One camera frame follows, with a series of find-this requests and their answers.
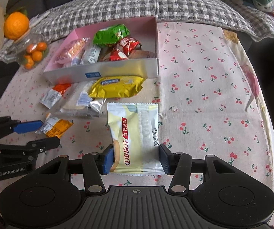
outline gray checkered fabric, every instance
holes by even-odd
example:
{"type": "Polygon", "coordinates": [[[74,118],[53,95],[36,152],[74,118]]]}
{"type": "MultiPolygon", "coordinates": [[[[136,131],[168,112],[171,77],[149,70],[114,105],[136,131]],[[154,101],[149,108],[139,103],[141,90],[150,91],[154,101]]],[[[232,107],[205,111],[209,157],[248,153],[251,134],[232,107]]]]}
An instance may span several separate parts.
{"type": "Polygon", "coordinates": [[[255,8],[237,5],[231,0],[222,0],[235,9],[251,25],[252,31],[248,33],[255,41],[263,38],[274,38],[274,17],[255,8]]]}
{"type": "MultiPolygon", "coordinates": [[[[274,18],[231,0],[74,0],[50,10],[33,32],[48,42],[67,36],[73,29],[89,24],[142,16],[158,21],[184,21],[243,31],[259,41],[274,37],[274,18]]],[[[12,41],[0,51],[0,60],[13,61],[12,41]]]]}
{"type": "Polygon", "coordinates": [[[211,24],[252,31],[251,25],[221,0],[158,0],[158,20],[211,24]]]}

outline yellow snack package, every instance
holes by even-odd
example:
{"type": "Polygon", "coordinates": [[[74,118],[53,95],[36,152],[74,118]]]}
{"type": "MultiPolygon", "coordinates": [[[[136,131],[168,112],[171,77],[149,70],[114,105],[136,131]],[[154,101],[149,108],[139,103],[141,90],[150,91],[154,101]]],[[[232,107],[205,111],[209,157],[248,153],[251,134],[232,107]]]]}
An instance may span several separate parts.
{"type": "Polygon", "coordinates": [[[148,176],[163,174],[158,156],[158,105],[108,103],[115,162],[110,172],[148,176]]]}
{"type": "Polygon", "coordinates": [[[141,84],[144,80],[144,78],[136,76],[102,77],[92,86],[89,97],[132,97],[142,89],[141,84]]]}
{"type": "Polygon", "coordinates": [[[49,114],[44,124],[35,133],[44,133],[48,138],[55,136],[60,138],[73,124],[73,122],[59,119],[49,114]]]}

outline green snack package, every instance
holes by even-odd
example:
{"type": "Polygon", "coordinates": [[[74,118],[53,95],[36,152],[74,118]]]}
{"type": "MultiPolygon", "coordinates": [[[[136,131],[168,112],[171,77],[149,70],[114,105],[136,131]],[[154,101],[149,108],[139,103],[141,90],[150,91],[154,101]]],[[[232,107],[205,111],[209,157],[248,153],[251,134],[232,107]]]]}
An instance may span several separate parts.
{"type": "Polygon", "coordinates": [[[123,24],[107,27],[99,30],[94,37],[94,44],[100,47],[113,46],[120,39],[128,36],[130,31],[123,24]]]}

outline table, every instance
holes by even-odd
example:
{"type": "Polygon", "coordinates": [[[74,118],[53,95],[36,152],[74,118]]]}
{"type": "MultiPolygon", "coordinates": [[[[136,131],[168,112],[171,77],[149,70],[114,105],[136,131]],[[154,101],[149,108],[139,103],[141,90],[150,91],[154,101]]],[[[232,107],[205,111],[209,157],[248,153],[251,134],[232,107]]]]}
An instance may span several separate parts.
{"type": "MultiPolygon", "coordinates": [[[[159,142],[172,152],[193,158],[217,155],[274,190],[273,130],[257,78],[235,35],[193,23],[158,23],[158,29],[159,77],[147,79],[135,97],[108,102],[158,103],[159,142]]],[[[61,43],[52,43],[49,55],[34,70],[19,69],[0,99],[0,116],[44,121],[48,109],[38,101],[52,85],[42,71],[61,43]]],[[[37,167],[62,154],[76,159],[102,152],[112,143],[106,116],[71,119],[74,125],[62,136],[61,147],[40,154],[37,167]]],[[[0,143],[23,145],[42,137],[32,132],[12,134],[0,143]]],[[[106,187],[165,185],[166,189],[171,178],[102,176],[106,187]]],[[[203,181],[201,173],[190,178],[191,189],[203,181]]],[[[17,179],[1,181],[0,192],[17,179]]],[[[72,175],[72,183],[84,188],[79,174],[72,175]]]]}

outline orange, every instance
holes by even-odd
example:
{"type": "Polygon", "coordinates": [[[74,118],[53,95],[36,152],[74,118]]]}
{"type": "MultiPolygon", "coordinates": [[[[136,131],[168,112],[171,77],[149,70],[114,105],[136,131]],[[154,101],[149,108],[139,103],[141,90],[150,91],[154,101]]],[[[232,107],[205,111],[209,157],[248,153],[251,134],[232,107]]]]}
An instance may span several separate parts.
{"type": "Polygon", "coordinates": [[[42,57],[43,57],[43,53],[40,52],[40,51],[34,51],[32,53],[32,59],[33,61],[41,61],[42,60],[42,57]]]}
{"type": "Polygon", "coordinates": [[[38,51],[45,51],[47,49],[47,44],[45,42],[39,42],[36,49],[38,51]]]}
{"type": "Polygon", "coordinates": [[[11,40],[17,40],[29,28],[29,19],[21,12],[14,12],[5,20],[4,34],[11,40]]]}
{"type": "Polygon", "coordinates": [[[31,54],[35,51],[37,45],[36,44],[30,44],[26,47],[26,52],[31,54]]]}
{"type": "Polygon", "coordinates": [[[26,69],[32,69],[34,67],[34,61],[32,60],[32,57],[30,55],[25,55],[25,59],[27,60],[27,63],[24,65],[26,69]]]}

